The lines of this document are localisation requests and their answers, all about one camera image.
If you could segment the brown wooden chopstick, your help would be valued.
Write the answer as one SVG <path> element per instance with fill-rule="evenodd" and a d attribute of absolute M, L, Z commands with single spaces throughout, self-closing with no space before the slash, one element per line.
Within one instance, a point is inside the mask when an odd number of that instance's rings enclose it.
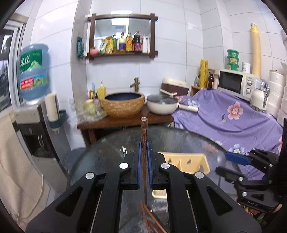
<path fill-rule="evenodd" d="M 145 210 L 144 210 L 144 207 L 143 207 L 143 203 L 141 201 L 140 201 L 140 206 L 141 206 L 143 219 L 144 219 L 144 222 L 145 222 L 145 225 L 146 225 L 147 232 L 151 233 L 150 227 L 149 227 L 149 224 L 148 224 L 148 221 L 147 221 L 147 218 L 146 218 Z"/>
<path fill-rule="evenodd" d="M 144 203 L 147 204 L 147 127 L 148 118 L 141 117 L 141 158 L 142 158 L 142 174 L 144 186 Z"/>

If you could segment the silver metal spoon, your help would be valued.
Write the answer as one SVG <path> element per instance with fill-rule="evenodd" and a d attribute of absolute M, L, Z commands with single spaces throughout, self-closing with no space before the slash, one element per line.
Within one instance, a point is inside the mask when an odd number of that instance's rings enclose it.
<path fill-rule="evenodd" d="M 226 166 L 226 157 L 223 151 L 218 151 L 217 155 L 217 165 L 221 166 L 221 167 L 225 167 Z"/>

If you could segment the purple floral cloth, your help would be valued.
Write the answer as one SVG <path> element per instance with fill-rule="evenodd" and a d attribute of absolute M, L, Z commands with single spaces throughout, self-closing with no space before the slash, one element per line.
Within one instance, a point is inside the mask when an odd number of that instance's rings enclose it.
<path fill-rule="evenodd" d="M 233 153 L 246 154 L 253 148 L 281 151 L 282 126 L 272 115 L 252 109 L 236 96 L 201 89 L 195 96 L 182 96 L 180 102 L 197 104 L 198 112 L 176 110 L 172 114 L 176 128 L 205 136 Z"/>

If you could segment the round glass table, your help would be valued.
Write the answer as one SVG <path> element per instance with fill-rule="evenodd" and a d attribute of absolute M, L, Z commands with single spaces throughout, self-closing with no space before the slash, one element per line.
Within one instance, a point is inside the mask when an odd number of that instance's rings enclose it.
<path fill-rule="evenodd" d="M 121 162 L 126 154 L 136 151 L 141 138 L 139 127 L 124 129 L 109 134 L 96 141 L 84 152 L 73 153 L 67 161 L 69 171 L 67 186 L 73 185 L 88 172 L 103 174 L 111 171 Z M 181 129 L 164 126 L 150 126 L 148 140 L 153 151 L 174 153 L 203 153 L 206 155 L 210 173 L 208 177 L 224 190 L 231 198 L 236 199 L 236 189 L 231 183 L 219 177 L 215 169 L 218 151 L 225 151 L 214 141 Z M 226 161 L 226 168 L 240 171 L 238 165 Z M 146 232 L 140 201 L 144 198 L 143 190 L 124 191 L 120 214 L 120 232 Z"/>

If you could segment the white microwave oven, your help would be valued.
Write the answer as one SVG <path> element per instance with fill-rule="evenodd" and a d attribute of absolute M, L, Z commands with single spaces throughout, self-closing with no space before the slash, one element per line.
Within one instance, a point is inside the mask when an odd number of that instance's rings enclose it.
<path fill-rule="evenodd" d="M 262 80 L 254 74 L 221 69 L 217 89 L 245 101 L 251 101 L 252 93 L 260 88 L 261 83 Z"/>

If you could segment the clear plastic bag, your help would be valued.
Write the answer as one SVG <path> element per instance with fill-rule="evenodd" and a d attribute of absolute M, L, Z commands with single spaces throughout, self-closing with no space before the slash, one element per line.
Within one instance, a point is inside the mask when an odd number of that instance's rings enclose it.
<path fill-rule="evenodd" d="M 99 101 L 93 99 L 76 102 L 75 109 L 78 123 L 100 121 L 107 116 Z"/>

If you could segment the yellow wrap roll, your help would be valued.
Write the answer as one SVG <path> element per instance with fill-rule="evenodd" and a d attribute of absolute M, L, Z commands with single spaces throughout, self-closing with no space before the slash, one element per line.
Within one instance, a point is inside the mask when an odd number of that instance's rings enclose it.
<path fill-rule="evenodd" d="M 206 88 L 208 83 L 208 61 L 205 59 L 200 60 L 199 70 L 199 87 Z"/>

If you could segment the woven basin sink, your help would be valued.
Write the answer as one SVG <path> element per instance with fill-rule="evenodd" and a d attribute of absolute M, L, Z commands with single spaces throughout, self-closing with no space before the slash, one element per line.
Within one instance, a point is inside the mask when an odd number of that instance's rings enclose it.
<path fill-rule="evenodd" d="M 136 115 L 142 110 L 144 101 L 144 94 L 138 92 L 113 93 L 102 99 L 103 110 L 115 118 Z"/>

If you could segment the white paper cup stack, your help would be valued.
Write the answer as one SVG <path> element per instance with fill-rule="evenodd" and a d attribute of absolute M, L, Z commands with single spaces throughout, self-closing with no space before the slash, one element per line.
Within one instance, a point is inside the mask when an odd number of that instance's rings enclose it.
<path fill-rule="evenodd" d="M 50 122 L 55 122 L 59 119 L 59 109 L 56 93 L 52 92 L 45 96 L 45 105 L 47 117 Z"/>

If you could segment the tall beige roll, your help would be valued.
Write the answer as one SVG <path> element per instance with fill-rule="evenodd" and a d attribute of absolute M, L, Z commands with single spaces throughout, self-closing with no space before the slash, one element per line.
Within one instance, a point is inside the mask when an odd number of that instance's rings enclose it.
<path fill-rule="evenodd" d="M 261 42 L 258 27 L 251 23 L 252 74 L 261 77 Z"/>

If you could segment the bronze faucet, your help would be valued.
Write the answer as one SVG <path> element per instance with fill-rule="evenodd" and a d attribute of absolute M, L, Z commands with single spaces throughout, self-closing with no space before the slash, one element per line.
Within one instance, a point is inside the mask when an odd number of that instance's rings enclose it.
<path fill-rule="evenodd" d="M 139 92 L 139 84 L 140 84 L 139 78 L 136 77 L 136 78 L 134 78 L 134 83 L 132 83 L 129 87 L 134 88 L 135 92 Z"/>

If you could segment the blue water jug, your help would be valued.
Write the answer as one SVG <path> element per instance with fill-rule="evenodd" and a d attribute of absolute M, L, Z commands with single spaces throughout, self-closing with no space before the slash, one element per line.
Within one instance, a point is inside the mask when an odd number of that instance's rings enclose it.
<path fill-rule="evenodd" d="M 18 87 L 25 101 L 33 101 L 46 95 L 49 89 L 49 47 L 32 44 L 23 48 L 19 57 Z"/>

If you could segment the green hanging packet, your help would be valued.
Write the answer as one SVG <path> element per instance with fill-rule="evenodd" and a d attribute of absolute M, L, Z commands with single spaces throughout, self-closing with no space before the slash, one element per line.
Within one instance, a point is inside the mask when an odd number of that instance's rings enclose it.
<path fill-rule="evenodd" d="M 84 44 L 83 44 L 83 38 L 80 36 L 77 37 L 76 48 L 77 48 L 77 58 L 83 59 L 83 57 L 84 57 Z"/>

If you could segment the wooden wall shelf mirror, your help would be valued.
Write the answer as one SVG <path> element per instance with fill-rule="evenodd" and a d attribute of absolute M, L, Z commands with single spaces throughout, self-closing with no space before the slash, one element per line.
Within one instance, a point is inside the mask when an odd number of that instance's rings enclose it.
<path fill-rule="evenodd" d="M 106 14 L 96 13 L 88 17 L 90 23 L 87 59 L 111 56 L 158 56 L 155 49 L 155 24 L 158 17 L 154 14 Z M 141 52 L 133 51 L 133 36 L 136 31 L 141 35 Z"/>

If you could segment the window with frame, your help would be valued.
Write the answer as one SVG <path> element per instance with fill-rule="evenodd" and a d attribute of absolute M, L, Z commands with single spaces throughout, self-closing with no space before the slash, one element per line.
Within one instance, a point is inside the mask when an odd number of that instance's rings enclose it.
<path fill-rule="evenodd" d="M 1 31 L 1 112 L 20 105 L 18 60 L 25 24 L 9 20 Z"/>

